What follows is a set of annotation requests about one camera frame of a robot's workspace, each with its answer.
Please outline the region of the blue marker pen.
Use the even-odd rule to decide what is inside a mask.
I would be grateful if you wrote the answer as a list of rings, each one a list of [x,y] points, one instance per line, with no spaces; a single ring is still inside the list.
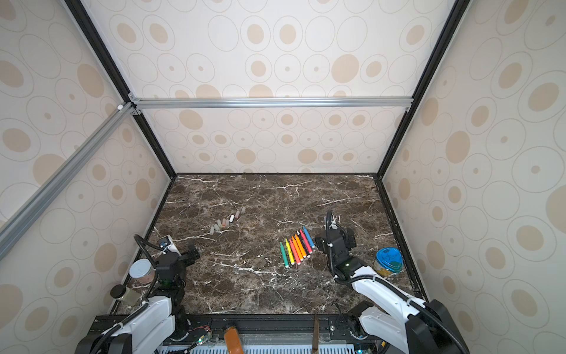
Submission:
[[[305,236],[306,236],[306,238],[307,238],[307,241],[308,241],[308,243],[309,243],[311,249],[315,249],[315,243],[313,242],[313,240],[312,240],[312,238],[311,238],[311,236],[310,236],[310,234],[309,234],[309,232],[308,232],[308,230],[307,230],[306,227],[303,227],[303,232],[304,232],[304,234],[305,234]]]

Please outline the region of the red-pink marker pen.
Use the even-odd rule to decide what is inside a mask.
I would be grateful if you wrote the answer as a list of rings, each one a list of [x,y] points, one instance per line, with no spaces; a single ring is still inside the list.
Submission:
[[[309,241],[308,241],[308,239],[307,239],[306,234],[304,233],[304,231],[303,231],[303,230],[300,230],[299,233],[300,233],[300,235],[301,235],[301,237],[302,237],[302,242],[303,242],[303,244],[304,244],[304,246],[305,246],[305,250],[306,250],[307,256],[308,256],[308,258],[309,258],[310,255],[312,254],[312,248],[311,248],[311,246],[310,246],[310,243],[309,243]]]

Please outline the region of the orange marker pen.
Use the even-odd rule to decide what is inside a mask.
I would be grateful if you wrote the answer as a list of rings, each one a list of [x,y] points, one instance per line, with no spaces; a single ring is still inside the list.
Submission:
[[[301,249],[301,247],[300,247],[300,245],[299,245],[299,241],[298,241],[297,235],[294,235],[294,236],[293,236],[293,245],[294,245],[294,247],[295,247],[295,250],[296,250],[296,252],[297,252],[297,255],[299,256],[299,261],[302,263],[302,262],[303,262],[303,259],[304,259],[305,257],[304,257],[304,255],[303,255],[302,249]]]
[[[296,247],[298,248],[301,258],[305,259],[307,257],[307,253],[305,252],[305,248],[302,245],[302,242],[299,239],[299,236],[295,235],[295,242],[296,242]]]

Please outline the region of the pink marker pen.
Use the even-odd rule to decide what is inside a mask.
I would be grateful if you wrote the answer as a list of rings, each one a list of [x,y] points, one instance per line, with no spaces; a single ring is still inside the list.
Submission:
[[[299,253],[296,250],[295,244],[294,244],[294,239],[291,238],[288,241],[289,245],[290,245],[290,249],[293,255],[293,259],[296,265],[300,265],[301,264],[301,258],[299,257]]]

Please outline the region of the yellow marker pen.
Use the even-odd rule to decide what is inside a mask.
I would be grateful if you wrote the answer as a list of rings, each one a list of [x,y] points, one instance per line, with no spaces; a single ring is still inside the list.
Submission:
[[[287,248],[287,253],[288,253],[288,256],[289,256],[290,264],[295,265],[296,264],[295,258],[294,258],[293,251],[292,251],[292,248],[290,247],[290,243],[289,243],[288,239],[285,239],[285,246]]]

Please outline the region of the green marker pen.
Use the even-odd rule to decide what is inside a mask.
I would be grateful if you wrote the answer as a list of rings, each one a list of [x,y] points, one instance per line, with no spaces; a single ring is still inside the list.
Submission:
[[[280,246],[282,258],[283,258],[283,261],[284,261],[284,267],[285,267],[285,268],[290,268],[289,259],[287,258],[287,251],[286,251],[286,248],[285,248],[285,246],[282,244],[282,242],[279,243],[279,246]]]

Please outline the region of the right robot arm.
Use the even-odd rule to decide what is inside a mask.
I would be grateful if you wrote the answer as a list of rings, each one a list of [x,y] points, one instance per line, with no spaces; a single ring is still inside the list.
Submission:
[[[470,352],[441,302],[410,295],[350,254],[356,246],[353,230],[329,218],[314,242],[327,255],[333,280],[367,298],[346,314],[353,337],[374,336],[403,353]]]

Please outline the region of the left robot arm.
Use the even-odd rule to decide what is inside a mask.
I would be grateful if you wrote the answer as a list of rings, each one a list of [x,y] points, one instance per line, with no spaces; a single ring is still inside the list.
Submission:
[[[179,342],[190,331],[190,320],[182,304],[187,267],[195,264],[200,252],[189,245],[186,252],[172,246],[155,260],[136,261],[130,276],[150,285],[140,306],[126,317],[99,317],[76,353],[156,353],[168,339]]]

